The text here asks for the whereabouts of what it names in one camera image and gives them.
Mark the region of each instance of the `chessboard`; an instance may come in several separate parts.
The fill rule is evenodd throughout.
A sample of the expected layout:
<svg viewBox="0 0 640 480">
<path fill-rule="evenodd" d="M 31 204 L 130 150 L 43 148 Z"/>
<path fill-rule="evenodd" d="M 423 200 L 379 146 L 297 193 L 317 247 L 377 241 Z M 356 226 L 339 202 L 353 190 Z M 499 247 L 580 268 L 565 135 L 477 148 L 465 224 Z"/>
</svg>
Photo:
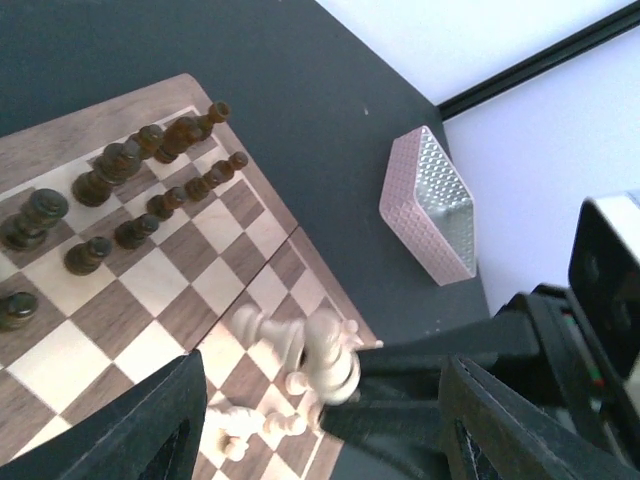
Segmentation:
<svg viewBox="0 0 640 480">
<path fill-rule="evenodd" d="M 0 250 L 0 298 L 25 291 L 39 301 L 29 324 L 0 334 L 0 464 L 194 348 L 202 353 L 210 405 L 304 418 L 313 393 L 289 395 L 272 350 L 263 343 L 245 349 L 230 333 L 230 318 L 245 303 L 281 321 L 331 308 L 358 321 L 362 341 L 373 345 L 375 337 L 226 123 L 173 163 L 146 160 L 102 206 L 74 199 L 71 184 L 107 144 L 144 125 L 166 128 L 180 116 L 199 115 L 211 103 L 192 77 L 180 75 L 0 139 L 0 220 L 40 188 L 58 191 L 70 206 L 37 249 Z M 249 164 L 204 200 L 176 210 L 142 247 L 114 245 L 86 277 L 65 269 L 71 247 L 98 235 L 113 238 L 115 227 L 145 212 L 149 198 L 237 151 Z M 220 431 L 205 421 L 194 479 L 323 480 L 341 447 L 310 428 L 295 437 L 260 433 L 250 438 L 245 458 L 233 462 L 221 455 L 220 441 Z"/>
</svg>

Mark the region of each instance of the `dark gray table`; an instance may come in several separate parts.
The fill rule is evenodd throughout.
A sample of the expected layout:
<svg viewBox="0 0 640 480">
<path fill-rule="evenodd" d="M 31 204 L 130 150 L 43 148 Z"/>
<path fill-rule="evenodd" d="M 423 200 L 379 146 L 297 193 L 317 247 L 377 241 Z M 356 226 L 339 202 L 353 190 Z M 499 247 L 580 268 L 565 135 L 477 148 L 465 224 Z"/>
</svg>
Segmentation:
<svg viewBox="0 0 640 480">
<path fill-rule="evenodd" d="M 0 3 L 0 135 L 183 72 L 232 105 L 380 338 L 487 316 L 479 279 L 438 288 L 378 214 L 392 140 L 427 124 L 446 145 L 437 109 L 312 0 Z M 333 478 L 401 476 L 345 448 Z"/>
</svg>

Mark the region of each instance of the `white pawn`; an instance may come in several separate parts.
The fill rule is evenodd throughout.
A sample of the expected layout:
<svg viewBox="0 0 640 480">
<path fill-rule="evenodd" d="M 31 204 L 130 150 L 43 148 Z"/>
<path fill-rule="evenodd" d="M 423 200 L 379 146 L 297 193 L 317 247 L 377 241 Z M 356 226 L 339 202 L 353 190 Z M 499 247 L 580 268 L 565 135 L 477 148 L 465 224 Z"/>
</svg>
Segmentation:
<svg viewBox="0 0 640 480">
<path fill-rule="evenodd" d="M 292 372 L 300 367 L 304 348 L 303 325 L 302 320 L 276 322 L 254 305 L 244 305 L 233 315 L 230 330 L 245 347 L 261 339 L 269 342 L 285 370 Z"/>
<path fill-rule="evenodd" d="M 239 462 L 244 458 L 249 444 L 239 437 L 229 437 L 229 442 L 224 447 L 224 455 L 232 462 Z"/>
<path fill-rule="evenodd" d="M 270 434 L 302 435 L 306 429 L 306 422 L 300 415 L 287 417 L 280 412 L 273 412 L 267 415 L 264 422 L 264 431 Z"/>
<path fill-rule="evenodd" d="M 309 390 L 309 379 L 303 372 L 291 372 L 284 379 L 284 386 L 289 395 L 302 395 Z"/>
<path fill-rule="evenodd" d="M 346 402 L 360 382 L 358 357 L 342 344 L 340 334 L 340 319 L 328 309 L 316 310 L 304 324 L 303 371 L 311 389 L 329 405 Z"/>
</svg>

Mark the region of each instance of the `pawn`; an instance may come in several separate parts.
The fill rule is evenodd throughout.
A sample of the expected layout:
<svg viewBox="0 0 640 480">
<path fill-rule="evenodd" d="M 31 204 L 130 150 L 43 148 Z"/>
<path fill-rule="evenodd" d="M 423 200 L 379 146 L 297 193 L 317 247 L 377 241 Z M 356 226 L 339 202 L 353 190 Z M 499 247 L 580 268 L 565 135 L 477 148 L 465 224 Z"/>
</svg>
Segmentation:
<svg viewBox="0 0 640 480">
<path fill-rule="evenodd" d="M 0 225 L 0 241 L 12 250 L 34 250 L 68 211 L 69 203 L 55 190 L 36 190 L 20 207 L 20 213 Z"/>
<path fill-rule="evenodd" d="M 128 220 L 116 228 L 116 243 L 126 250 L 142 246 L 147 237 L 160 227 L 158 218 L 145 213 L 134 220 Z"/>
<path fill-rule="evenodd" d="M 64 256 L 64 266 L 74 275 L 89 275 L 95 272 L 111 253 L 111 240 L 94 237 L 88 242 L 71 248 Z"/>
<path fill-rule="evenodd" d="M 209 138 L 213 132 L 214 125 L 216 123 L 226 122 L 230 115 L 231 108 L 229 105 L 222 101 L 214 102 L 214 104 L 209 107 L 206 115 L 196 117 L 198 127 L 202 130 L 202 135 L 198 140 L 203 141 Z"/>
<path fill-rule="evenodd" d="M 38 310 L 38 299 L 18 292 L 0 300 L 0 330 L 12 331 L 26 326 Z"/>
<path fill-rule="evenodd" d="M 153 157 L 158 147 L 162 144 L 164 132 L 158 125 L 147 125 L 129 138 L 140 147 L 140 160 L 146 160 Z"/>
<path fill-rule="evenodd" d="M 158 220 L 168 220 L 173 211 L 184 205 L 187 193 L 182 187 L 173 187 L 162 195 L 156 195 L 147 202 L 147 212 L 158 217 Z"/>
<path fill-rule="evenodd" d="M 180 117 L 164 132 L 164 140 L 153 156 L 160 163 L 171 163 L 201 137 L 195 118 Z"/>
</svg>

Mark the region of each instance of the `light square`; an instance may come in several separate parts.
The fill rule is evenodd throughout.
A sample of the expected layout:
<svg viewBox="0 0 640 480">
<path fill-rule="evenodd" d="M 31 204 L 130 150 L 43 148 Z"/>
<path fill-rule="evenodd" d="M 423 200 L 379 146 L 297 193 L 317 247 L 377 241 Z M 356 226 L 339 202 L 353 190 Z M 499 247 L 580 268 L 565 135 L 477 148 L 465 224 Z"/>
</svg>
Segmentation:
<svg viewBox="0 0 640 480">
<path fill-rule="evenodd" d="M 150 158 L 147 160 L 147 167 L 151 169 L 153 173 L 156 174 L 160 180 L 164 180 L 167 177 L 170 177 L 174 173 L 176 173 L 181 168 L 186 167 L 191 160 L 184 153 L 179 155 L 173 162 L 165 164 L 160 163 L 154 158 Z"/>
<path fill-rule="evenodd" d="M 221 316 L 244 285 L 222 257 L 218 257 L 195 279 L 193 288 L 216 315 Z"/>
<path fill-rule="evenodd" d="M 244 348 L 222 322 L 213 327 L 198 350 L 202 354 L 204 373 L 216 388 L 222 387 L 244 355 Z"/>
<path fill-rule="evenodd" d="M 67 320 L 7 370 L 61 413 L 110 363 L 102 350 Z"/>
<path fill-rule="evenodd" d="M 291 289 L 291 296 L 307 316 L 318 309 L 326 295 L 327 292 L 311 270 L 305 270 Z"/>
<path fill-rule="evenodd" d="M 262 212 L 246 232 L 265 258 L 271 258 L 287 239 L 287 233 L 269 210 Z"/>
<path fill-rule="evenodd" d="M 127 270 L 120 281 L 154 317 L 189 285 L 158 248 Z"/>
<path fill-rule="evenodd" d="M 268 313 L 275 312 L 287 295 L 287 287 L 284 286 L 271 265 L 265 265 L 249 284 L 247 291 L 258 306 Z"/>
<path fill-rule="evenodd" d="M 64 255 L 79 243 L 82 243 L 79 237 L 72 237 L 23 269 L 25 276 L 67 317 L 116 278 L 105 265 L 91 275 L 69 273 L 64 266 Z"/>
<path fill-rule="evenodd" d="M 242 227 L 220 199 L 200 212 L 193 223 L 219 254 L 242 234 Z"/>
<path fill-rule="evenodd" d="M 0 252 L 0 282 L 4 282 L 17 271 L 18 269 L 13 262 Z"/>
<path fill-rule="evenodd" d="M 138 383 L 183 354 L 180 344 L 154 320 L 116 357 L 114 363 L 134 383 Z"/>
<path fill-rule="evenodd" d="M 49 423 L 47 423 L 42 430 L 40 430 L 35 437 L 33 437 L 29 443 L 27 443 L 22 449 L 16 453 L 13 458 L 17 458 L 20 455 L 24 455 L 30 450 L 39 447 L 45 442 L 48 442 L 52 438 L 57 437 L 61 433 L 66 432 L 71 428 L 71 425 L 62 417 L 53 417 Z"/>
</svg>

